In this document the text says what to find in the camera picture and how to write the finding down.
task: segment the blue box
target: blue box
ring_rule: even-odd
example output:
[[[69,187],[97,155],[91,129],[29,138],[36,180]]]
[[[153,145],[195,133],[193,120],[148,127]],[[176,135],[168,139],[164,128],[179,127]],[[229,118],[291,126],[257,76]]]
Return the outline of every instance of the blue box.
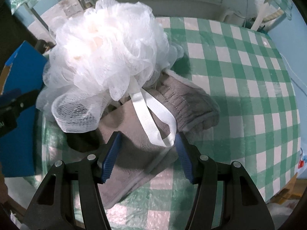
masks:
[[[20,89],[27,93],[41,89],[42,74],[47,59],[24,41],[5,63],[10,67],[3,93]],[[17,128],[0,138],[0,162],[5,177],[31,176],[35,174],[33,145],[35,139],[35,105],[21,112]]]

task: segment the mesh shower sponge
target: mesh shower sponge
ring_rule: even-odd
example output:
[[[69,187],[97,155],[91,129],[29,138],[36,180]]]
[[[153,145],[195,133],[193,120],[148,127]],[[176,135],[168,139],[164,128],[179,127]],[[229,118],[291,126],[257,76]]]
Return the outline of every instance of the mesh shower sponge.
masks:
[[[140,2],[98,0],[95,8],[56,25],[36,107],[64,132],[96,129],[105,107],[129,95],[131,77],[149,87],[183,56]]]

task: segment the gray towel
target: gray towel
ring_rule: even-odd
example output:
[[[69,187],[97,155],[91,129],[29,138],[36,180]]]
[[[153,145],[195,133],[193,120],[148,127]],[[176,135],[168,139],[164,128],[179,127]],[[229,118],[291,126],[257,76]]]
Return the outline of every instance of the gray towel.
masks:
[[[178,131],[202,131],[219,121],[216,102],[203,89],[173,71],[163,73],[156,88],[148,92],[174,115]],[[169,134],[168,126],[154,114],[152,117],[162,138],[165,138]],[[131,100],[103,117],[98,129],[104,142],[114,131],[121,131],[124,135],[111,177],[99,185],[105,209],[112,208],[122,197],[150,181],[178,157],[174,147],[150,143]]]

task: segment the white strap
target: white strap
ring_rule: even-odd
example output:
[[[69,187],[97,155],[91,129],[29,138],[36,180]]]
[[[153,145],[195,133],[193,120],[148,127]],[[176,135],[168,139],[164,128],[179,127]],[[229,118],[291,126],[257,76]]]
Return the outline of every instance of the white strap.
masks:
[[[172,147],[175,141],[177,131],[176,120],[171,112],[153,96],[144,89],[139,89],[139,92],[130,94],[135,112],[141,122],[141,125],[152,144]],[[148,108],[159,118],[163,123],[169,126],[170,134],[162,139],[161,134],[151,117]]]

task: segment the metal screw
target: metal screw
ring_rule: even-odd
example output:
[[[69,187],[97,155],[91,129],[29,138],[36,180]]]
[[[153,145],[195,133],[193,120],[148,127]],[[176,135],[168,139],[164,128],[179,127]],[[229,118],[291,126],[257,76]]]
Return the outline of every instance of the metal screw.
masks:
[[[63,164],[63,162],[61,161],[61,160],[58,160],[58,161],[56,161],[55,163],[54,163],[54,166],[55,167],[59,167],[59,166],[61,166]]]
[[[206,161],[206,160],[209,159],[209,157],[208,157],[207,155],[201,155],[199,158],[200,158],[201,160],[203,160],[203,161]]]
[[[233,162],[233,165],[236,167],[236,168],[239,168],[241,167],[241,164],[237,161]]]
[[[87,159],[89,161],[94,160],[95,158],[96,158],[96,156],[94,154],[90,154],[90,155],[87,156]]]

